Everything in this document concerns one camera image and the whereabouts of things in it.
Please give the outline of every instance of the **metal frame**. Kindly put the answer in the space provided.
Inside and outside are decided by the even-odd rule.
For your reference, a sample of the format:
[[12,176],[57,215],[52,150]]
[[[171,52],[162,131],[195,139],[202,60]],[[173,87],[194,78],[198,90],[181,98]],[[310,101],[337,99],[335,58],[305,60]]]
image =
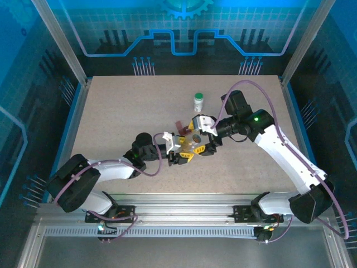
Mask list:
[[74,75],[79,83],[83,86],[87,83],[87,76],[84,73],[82,66],[79,63],[74,51],[69,44],[60,24],[58,23],[52,9],[46,0],[32,0],[45,25],[49,29],[51,36],[55,40],[57,46],[64,55],[69,67],[71,67]]
[[[264,223],[234,223],[227,217],[233,205],[247,205],[256,195],[246,194],[122,194],[113,196],[120,204],[136,206],[137,224],[128,237],[226,237],[252,239],[254,226]],[[43,204],[31,228],[19,261],[19,268],[33,268],[41,255],[45,237],[95,237],[97,224],[84,222],[85,212],[64,213],[54,204]],[[322,215],[338,228],[332,209]],[[288,220],[281,224],[285,228]],[[128,223],[113,223],[123,232]],[[318,221],[304,224],[295,219],[292,227],[321,229],[333,267],[353,267],[343,240]]]
[[302,58],[305,56],[307,49],[315,39],[319,32],[323,22],[325,21],[330,9],[334,5],[336,0],[322,0],[315,14],[313,15],[310,23],[307,26],[305,33],[303,34],[300,43],[298,44],[294,54],[292,55],[286,69],[282,75],[283,86],[286,87],[299,66]]
[[[82,85],[86,85],[86,75],[72,48],[70,47],[70,44],[66,39],[59,23],[52,13],[51,8],[45,0],[32,0],[32,2],[37,8],[60,50],[64,54],[65,59],[69,63],[78,81]],[[286,92],[287,83],[298,67],[301,59],[320,29],[334,2],[335,0],[322,0],[304,36],[302,37],[297,50],[293,54],[292,59],[283,74],[282,85],[285,97],[288,95]],[[57,169],[57,167],[61,165],[63,159],[67,158],[68,154],[70,154],[70,149],[73,145],[71,141],[74,140],[76,130],[78,129],[87,91],[88,87],[85,88],[85,91],[79,97],[81,101],[78,101],[77,105],[75,105],[76,107],[73,118],[76,119],[70,122],[69,129],[67,133],[64,134],[63,147],[59,150],[54,170]],[[288,106],[290,106],[290,109],[293,108],[291,101],[288,102]],[[298,135],[298,140],[300,140],[299,144],[303,144],[301,136],[303,135]],[[306,154],[308,150],[304,146],[303,149]],[[265,225],[264,223],[236,224],[234,223],[233,218],[227,217],[233,213],[233,205],[248,205],[250,204],[250,201],[256,197],[256,195],[125,194],[114,195],[113,197],[119,204],[130,204],[136,206],[136,213],[139,216],[139,220],[133,228],[133,232],[128,234],[129,236],[138,236],[138,233],[135,233],[135,229],[144,231],[151,230],[147,231],[146,234],[148,236],[155,235],[156,237],[158,234],[161,235],[162,230],[165,230],[163,235],[166,235],[168,232],[168,236],[170,237],[182,237],[183,235],[188,235],[189,237],[207,236],[208,234],[202,230],[208,230],[211,237],[239,237],[235,230],[245,230],[242,232],[248,232],[248,236],[245,238],[249,238],[250,227]],[[97,227],[96,224],[84,223],[84,217],[85,212],[81,210],[66,214],[54,204],[42,204],[37,211],[35,222],[30,230],[30,234],[28,235],[18,267],[36,267],[45,237],[63,235],[96,236],[94,231]],[[324,213],[322,218],[330,222],[334,228],[339,229],[332,209],[329,209],[326,213]],[[124,230],[128,224],[116,223],[113,225],[117,226],[119,230]],[[331,264],[335,267],[353,267],[343,240],[336,234],[332,233],[328,228],[320,225],[319,222],[314,221],[313,223],[307,225],[298,220],[294,220],[292,227],[322,229],[325,234],[326,247],[330,251]],[[183,230],[183,232],[181,234],[175,230]]]

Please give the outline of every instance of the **beige table surface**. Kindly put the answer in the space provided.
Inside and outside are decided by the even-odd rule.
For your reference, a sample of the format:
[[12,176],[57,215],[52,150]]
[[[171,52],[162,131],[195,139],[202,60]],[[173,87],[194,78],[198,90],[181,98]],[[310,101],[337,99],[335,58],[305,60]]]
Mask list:
[[[193,98],[204,94],[202,114],[218,116],[220,96],[237,81],[250,79],[261,85],[271,97],[279,124],[297,145],[292,123],[276,75],[192,75],[192,76],[95,76],[91,82],[72,155],[88,159],[121,157],[131,148],[137,134],[177,133],[175,122],[188,124],[196,115]],[[252,110],[266,109],[267,101],[252,85],[243,85]],[[158,161],[147,163],[154,173]],[[270,156],[249,140],[235,143],[223,139],[214,156],[195,156],[189,164],[168,167],[167,160],[159,175],[141,175],[132,180],[105,181],[96,186],[111,194],[119,193],[261,193],[294,189],[282,169]]]

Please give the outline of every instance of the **glass panel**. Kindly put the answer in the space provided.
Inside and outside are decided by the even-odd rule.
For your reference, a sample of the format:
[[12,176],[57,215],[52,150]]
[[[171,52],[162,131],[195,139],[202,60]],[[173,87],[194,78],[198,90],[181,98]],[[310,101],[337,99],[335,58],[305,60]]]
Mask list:
[[357,260],[357,20],[353,0],[336,1],[291,86],[318,165],[330,174]]
[[319,3],[49,1],[89,76],[282,74]]
[[0,255],[15,267],[77,82],[31,1],[0,1],[0,25]]

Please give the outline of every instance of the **gear logo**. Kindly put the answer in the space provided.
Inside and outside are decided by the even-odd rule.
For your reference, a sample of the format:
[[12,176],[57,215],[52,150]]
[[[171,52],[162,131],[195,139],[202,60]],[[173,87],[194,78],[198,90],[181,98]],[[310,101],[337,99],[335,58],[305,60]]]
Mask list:
[[167,15],[173,15],[174,18],[181,17],[183,20],[187,17],[194,18],[194,15],[200,16],[202,11],[208,10],[208,5],[213,4],[212,0],[162,0],[161,10],[166,11]]

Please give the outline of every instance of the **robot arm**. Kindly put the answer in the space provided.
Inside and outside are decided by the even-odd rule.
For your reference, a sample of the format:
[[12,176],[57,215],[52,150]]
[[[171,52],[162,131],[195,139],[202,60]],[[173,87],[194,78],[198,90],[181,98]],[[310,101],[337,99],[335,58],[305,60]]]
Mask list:
[[[133,165],[143,171],[145,161],[158,160],[158,154],[168,159],[168,164],[186,164],[195,155],[209,156],[216,153],[216,148],[222,145],[222,138],[239,133],[247,136],[266,151],[293,181],[296,192],[293,193],[263,193],[252,201],[252,210],[257,218],[265,219],[271,214],[294,214],[302,222],[310,223],[323,211],[332,205],[326,190],[315,178],[318,174],[325,180],[330,189],[333,185],[326,179],[326,173],[312,164],[299,150],[283,135],[285,143],[279,139],[274,119],[264,110],[252,112],[250,105],[244,99],[241,91],[235,90],[229,96],[225,105],[229,118],[221,120],[213,127],[214,117],[198,115],[192,119],[189,130],[195,133],[191,136],[192,143],[198,144],[187,147],[188,137],[175,136],[173,133],[164,132],[165,144],[158,145],[160,152],[152,144],[152,137],[141,133],[136,137],[132,148],[121,158],[121,161]],[[206,137],[208,142],[201,145],[201,138]],[[314,174],[298,160],[293,151],[303,158],[314,170]],[[81,169],[91,165],[95,160],[87,160],[82,155],[73,156],[51,178],[47,185],[50,194],[55,197],[68,181]],[[66,190],[59,198],[58,203],[65,212],[78,208],[92,210],[106,217],[116,215],[116,203],[106,193],[93,190],[96,183],[112,179],[131,179],[140,172],[129,167],[119,160],[115,164],[99,164],[82,174],[70,189]]]

